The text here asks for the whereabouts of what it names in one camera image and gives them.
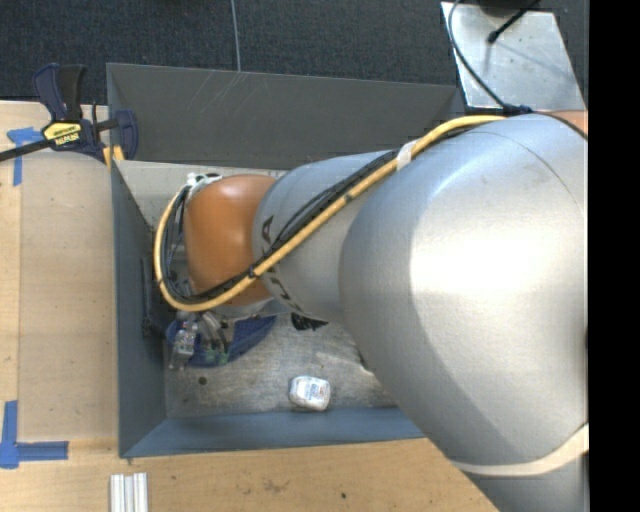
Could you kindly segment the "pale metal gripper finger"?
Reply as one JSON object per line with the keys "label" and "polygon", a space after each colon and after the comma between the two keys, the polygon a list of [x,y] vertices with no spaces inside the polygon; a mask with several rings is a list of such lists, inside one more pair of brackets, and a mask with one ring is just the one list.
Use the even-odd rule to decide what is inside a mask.
{"label": "pale metal gripper finger", "polygon": [[171,344],[170,369],[183,369],[188,364],[194,355],[196,340],[196,324],[181,323],[177,327]]}

